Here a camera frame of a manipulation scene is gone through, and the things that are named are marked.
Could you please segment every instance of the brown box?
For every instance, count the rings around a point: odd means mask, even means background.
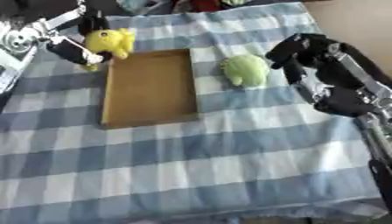
[[[189,50],[136,52],[110,62],[101,119],[107,128],[195,119]]]

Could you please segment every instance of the green plush turtle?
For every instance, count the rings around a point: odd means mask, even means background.
[[[222,63],[224,74],[235,86],[255,87],[265,83],[270,68],[264,59],[243,54],[226,59]]]

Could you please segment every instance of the green stuffed toy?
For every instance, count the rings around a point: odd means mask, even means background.
[[[253,54],[243,54],[222,63],[224,74],[235,86],[255,87],[265,83],[270,67],[264,59]]]
[[[133,49],[135,36],[127,29],[93,31],[86,36],[86,48],[92,53],[109,52],[114,57],[125,60]],[[96,71],[97,65],[85,66],[88,71]]]

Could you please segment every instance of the plaid tablecloth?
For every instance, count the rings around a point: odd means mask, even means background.
[[[250,89],[221,73],[226,57],[317,32],[301,3],[112,25],[130,27],[139,52],[192,48],[200,119],[106,131],[105,73],[41,51],[0,115],[0,223],[383,213],[350,119],[316,112],[282,71]]]

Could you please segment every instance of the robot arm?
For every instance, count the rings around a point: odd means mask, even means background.
[[[296,34],[266,57],[321,112],[352,117],[368,145],[369,168],[392,213],[392,80],[353,46],[319,34]],[[315,68],[318,83],[304,67]]]
[[[61,11],[56,17],[42,17],[31,23],[22,22],[18,18],[0,20],[0,95],[11,91],[42,44],[62,59],[81,65],[97,64],[111,58],[109,53],[92,53],[76,40],[59,35],[59,30],[74,25],[78,25],[79,33],[84,36],[94,30],[109,28],[105,17],[89,7],[84,0],[68,3],[67,9],[52,7],[56,11]],[[25,10],[19,16],[24,21],[31,21],[40,16],[40,12],[44,16],[48,14],[45,7],[38,8]]]

